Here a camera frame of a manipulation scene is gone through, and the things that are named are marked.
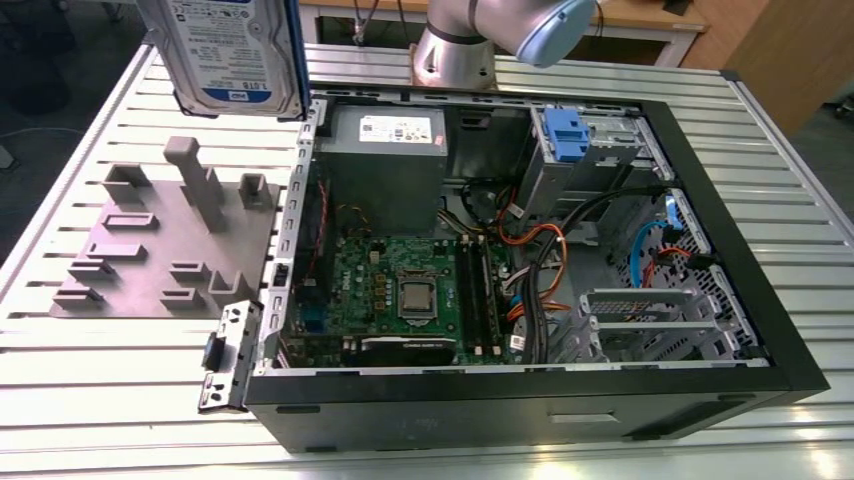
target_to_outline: ram slot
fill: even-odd
[[[456,243],[454,263],[456,263],[456,298],[462,313],[462,344],[465,351],[477,354],[483,351],[483,339],[480,338],[480,322],[477,319],[477,289],[473,283],[473,274],[477,268],[472,269],[472,245],[465,239]]]
[[[481,354],[481,352],[491,351],[492,345],[492,330],[489,328],[489,277],[488,277],[488,269],[484,265],[484,256],[483,256],[483,247],[479,244],[472,244],[469,247],[469,255],[468,261],[470,262],[470,277],[472,277],[472,287],[473,287],[473,301],[474,301],[474,319],[476,319],[476,328],[477,328],[477,336],[480,342],[477,346],[479,350],[474,351],[474,355]]]
[[[485,341],[485,345],[488,345],[488,351],[489,353],[492,353],[493,355],[499,355],[501,354],[501,347],[500,347],[500,340],[499,340],[499,335],[500,335],[500,327],[499,327],[499,319],[497,319],[497,303],[496,303],[496,299],[495,299],[495,282],[492,279],[492,255],[489,253],[489,245],[487,243],[485,239],[480,240],[480,263],[483,264],[481,266],[481,271],[483,271],[483,279],[484,279],[484,289],[483,289],[483,295],[485,298],[485,304],[487,304],[487,313],[485,313],[485,332],[484,332],[484,341]]]

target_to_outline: blue drive bay latch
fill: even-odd
[[[577,111],[545,108],[543,117],[545,134],[553,145],[555,160],[561,163],[580,161],[589,148],[589,128],[581,122]]]

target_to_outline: black cable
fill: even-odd
[[[364,45],[364,34],[366,33],[368,24],[376,13],[376,7],[378,6],[378,0],[373,0],[370,10],[368,11],[368,17],[361,22],[361,12],[358,11],[358,0],[352,0],[352,4],[356,10],[356,32],[352,36],[352,41],[357,47]]]
[[[599,0],[596,0],[596,10],[599,10],[599,19],[596,20],[596,32],[593,35],[601,38],[601,34],[604,33],[604,12]]]
[[[358,10],[358,0],[352,0],[352,8],[356,11],[356,25],[361,25],[361,11]]]
[[[401,0],[397,0],[397,13],[400,14],[400,23],[402,24],[402,38],[405,38],[405,45],[406,47],[409,46],[409,44],[412,43],[412,41],[409,40],[409,30],[405,26],[405,18],[402,17],[402,2]]]

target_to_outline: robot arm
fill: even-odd
[[[596,0],[430,0],[414,52],[421,85],[495,83],[493,44],[536,67],[553,65],[581,38]]]

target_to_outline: sticker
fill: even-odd
[[[172,20],[204,92],[225,102],[258,103],[269,99],[264,49],[249,30],[256,0],[170,0]]]
[[[692,23],[673,23],[672,28],[673,30],[693,30],[695,32],[701,32],[705,27],[693,25]]]
[[[524,337],[521,335],[509,336],[509,349],[524,350]]]
[[[432,143],[429,118],[366,115],[358,121],[358,141],[380,143]]]
[[[509,203],[509,205],[507,205],[507,211],[516,218],[521,218],[521,215],[524,215],[524,210],[521,210],[521,207],[512,202]]]

